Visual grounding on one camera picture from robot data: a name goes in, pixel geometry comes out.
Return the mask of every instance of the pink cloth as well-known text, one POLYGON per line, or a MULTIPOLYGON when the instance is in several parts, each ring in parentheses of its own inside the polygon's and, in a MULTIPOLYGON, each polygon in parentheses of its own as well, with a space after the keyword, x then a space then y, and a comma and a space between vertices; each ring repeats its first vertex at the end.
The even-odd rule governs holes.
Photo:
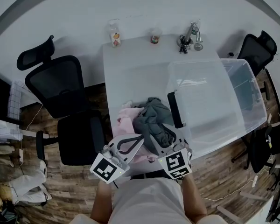
MULTIPOLYGON (((112 128, 115 137, 120 134, 135 133, 133 128, 133 120, 144 108, 128 108, 130 106, 131 103, 123 105, 124 108, 118 113, 116 126, 112 128)), ((121 147, 122 151, 129 149, 129 147, 126 147, 124 144, 121 147)), ((157 155, 149 152, 144 146, 142 146, 134 156, 131 163, 137 163, 144 160, 155 161, 157 158, 157 155)))

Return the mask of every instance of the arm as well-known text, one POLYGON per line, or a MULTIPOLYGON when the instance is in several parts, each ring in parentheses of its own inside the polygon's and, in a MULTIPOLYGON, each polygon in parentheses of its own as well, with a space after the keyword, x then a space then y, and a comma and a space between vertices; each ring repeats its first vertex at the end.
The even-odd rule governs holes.
POLYGON ((99 181, 90 218, 100 224, 107 224, 112 214, 111 185, 99 181))
POLYGON ((185 214, 194 223, 207 216, 207 210, 199 194, 192 174, 188 174, 182 181, 182 196, 185 214))

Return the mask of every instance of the clear plastic storage bin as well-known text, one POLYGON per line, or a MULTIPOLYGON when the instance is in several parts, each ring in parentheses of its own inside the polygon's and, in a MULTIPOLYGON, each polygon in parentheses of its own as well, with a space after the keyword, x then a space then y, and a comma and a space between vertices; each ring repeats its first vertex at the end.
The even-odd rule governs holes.
POLYGON ((181 128, 194 156, 203 156, 266 121, 266 109, 246 60, 171 63, 181 128))

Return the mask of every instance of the white shirt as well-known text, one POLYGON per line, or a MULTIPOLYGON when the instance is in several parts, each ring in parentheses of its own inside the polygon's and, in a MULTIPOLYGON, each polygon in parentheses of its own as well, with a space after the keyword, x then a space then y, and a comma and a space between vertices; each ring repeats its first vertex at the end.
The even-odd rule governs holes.
MULTIPOLYGON (((184 213, 181 187, 167 178, 130 180, 114 195, 109 224, 189 224, 184 213)), ((70 224, 98 224, 79 214, 70 224)), ((202 218, 197 224, 226 224, 217 215, 202 218)))

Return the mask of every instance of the wooden floor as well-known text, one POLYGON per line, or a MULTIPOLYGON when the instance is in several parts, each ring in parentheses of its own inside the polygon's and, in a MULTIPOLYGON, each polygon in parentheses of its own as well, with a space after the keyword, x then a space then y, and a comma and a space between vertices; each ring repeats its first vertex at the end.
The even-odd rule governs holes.
MULTIPOLYGON (((262 82, 264 80, 268 82, 271 94, 271 100, 265 101, 266 107, 271 108, 267 111, 268 113, 272 112, 272 122, 277 122, 278 107, 271 85, 267 79, 266 73, 263 71, 258 75, 260 87, 263 87, 262 82)), ((105 87, 103 85, 95 86, 94 88, 88 89, 87 93, 89 93, 90 100, 99 105, 99 110, 102 114, 107 114, 108 106, 105 87)), ((23 110, 21 119, 24 121, 24 129, 31 122, 40 107, 40 105, 34 105, 23 110)), ((48 132, 51 137, 57 136, 57 120, 53 119, 45 108, 42 108, 29 127, 29 130, 44 130, 48 132)), ((110 140, 112 138, 110 124, 106 132, 108 140, 110 140)), ((13 142, 13 145, 15 145, 16 148, 21 146, 20 142, 13 142)), ((39 165, 35 149, 35 139, 25 137, 22 142, 22 148, 24 150, 25 161, 22 165, 22 170, 25 174, 29 174, 34 169, 38 168, 39 165)), ((213 200, 225 197, 237 189, 240 189, 255 177, 251 166, 248 170, 243 169, 247 157, 235 163, 231 163, 232 157, 236 156, 244 149, 245 145, 243 142, 237 140, 192 162, 195 181, 202 197, 213 200)), ((20 210, 31 223, 35 224, 69 223, 78 213, 84 213, 89 216, 98 183, 98 180, 89 172, 90 166, 71 167, 63 165, 60 161, 58 144, 45 147, 45 153, 48 165, 48 179, 44 185, 47 187, 53 199, 48 201, 44 207, 18 207, 17 210, 20 210)), ((279 156, 276 155, 275 158, 280 162, 279 156)), ((18 168, 17 159, 13 159, 13 161, 15 163, 15 168, 0 165, 0 180, 8 180, 12 173, 18 168)), ((21 174, 21 169, 17 169, 14 177, 20 176, 21 174)), ((267 172, 263 172, 259 175, 255 188, 252 188, 252 183, 249 183, 242 190, 263 197, 277 196, 278 189, 274 192, 266 190, 273 183, 274 178, 267 172)), ((245 221, 257 212, 261 206, 260 202, 250 201, 247 198, 240 197, 238 192, 217 202, 205 199, 205 204, 209 214, 221 215, 217 212, 216 207, 222 205, 245 221)), ((232 223, 227 217, 222 217, 228 223, 232 223)))

